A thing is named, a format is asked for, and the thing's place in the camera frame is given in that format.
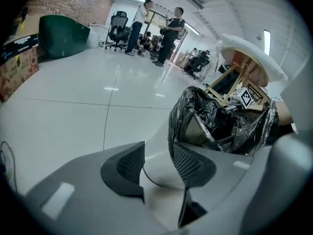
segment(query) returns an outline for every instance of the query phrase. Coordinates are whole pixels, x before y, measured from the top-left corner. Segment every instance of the white cushion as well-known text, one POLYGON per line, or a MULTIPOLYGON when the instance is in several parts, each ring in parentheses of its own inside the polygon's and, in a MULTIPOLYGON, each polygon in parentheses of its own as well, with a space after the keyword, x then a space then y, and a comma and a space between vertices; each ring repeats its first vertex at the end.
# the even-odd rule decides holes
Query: white cushion
POLYGON ((279 81, 281 79, 288 81, 287 75, 275 62, 275 60, 271 56, 266 55, 264 51, 259 49, 254 44, 242 38, 227 34, 223 34, 221 40, 223 43, 223 48, 235 48, 256 59, 256 61, 261 64, 267 73, 269 82, 279 81))

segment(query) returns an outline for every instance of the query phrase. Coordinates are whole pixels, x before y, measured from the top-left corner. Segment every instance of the black trash bag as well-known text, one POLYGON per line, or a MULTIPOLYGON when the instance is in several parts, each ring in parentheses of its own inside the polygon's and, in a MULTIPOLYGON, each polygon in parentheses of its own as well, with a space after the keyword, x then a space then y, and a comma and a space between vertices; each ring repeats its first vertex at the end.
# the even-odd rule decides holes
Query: black trash bag
POLYGON ((272 145, 279 135, 279 120, 275 101, 264 104, 263 111, 237 110, 231 112, 194 86, 188 87, 169 116, 168 145, 173 159, 174 141, 188 142, 216 151, 248 154, 272 145), (204 126, 205 138, 199 140, 186 136, 191 118, 204 126))

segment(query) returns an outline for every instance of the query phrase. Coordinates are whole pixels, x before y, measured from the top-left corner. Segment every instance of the green curved container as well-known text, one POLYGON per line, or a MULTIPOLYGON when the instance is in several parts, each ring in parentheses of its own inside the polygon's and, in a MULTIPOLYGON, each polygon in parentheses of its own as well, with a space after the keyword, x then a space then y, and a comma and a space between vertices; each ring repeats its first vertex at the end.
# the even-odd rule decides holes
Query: green curved container
POLYGON ((40 18, 39 41, 48 57, 68 57, 85 50, 90 29, 72 18, 47 15, 40 18))

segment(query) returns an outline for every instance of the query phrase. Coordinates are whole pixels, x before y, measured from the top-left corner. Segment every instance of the brick wall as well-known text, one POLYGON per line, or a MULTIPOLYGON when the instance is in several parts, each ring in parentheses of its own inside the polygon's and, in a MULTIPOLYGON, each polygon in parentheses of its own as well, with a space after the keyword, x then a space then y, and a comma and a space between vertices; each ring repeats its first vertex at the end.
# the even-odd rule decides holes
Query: brick wall
POLYGON ((85 26, 97 22, 105 24, 112 0, 29 0, 30 15, 63 15, 71 17, 85 26))

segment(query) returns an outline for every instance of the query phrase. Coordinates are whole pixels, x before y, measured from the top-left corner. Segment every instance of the black cable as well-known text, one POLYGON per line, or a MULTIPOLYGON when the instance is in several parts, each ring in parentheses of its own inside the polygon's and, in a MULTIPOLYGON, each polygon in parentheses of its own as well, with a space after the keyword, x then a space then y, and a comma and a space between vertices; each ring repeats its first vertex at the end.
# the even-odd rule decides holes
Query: black cable
POLYGON ((2 146, 3 146, 4 143, 8 146, 9 151, 10 151, 10 153, 11 153, 11 155, 12 155, 12 158, 13 158, 13 177, 14 177, 14 185, 15 185, 16 193, 19 193, 19 192, 18 192, 18 186, 17 186, 17 183, 16 183, 15 157, 14 157, 12 148, 9 146, 9 144, 7 143, 7 141, 3 141, 3 142, 1 143, 1 145, 0 145, 0 154, 1 154, 1 153, 4 154, 4 152, 3 152, 3 150, 2 150, 2 146))

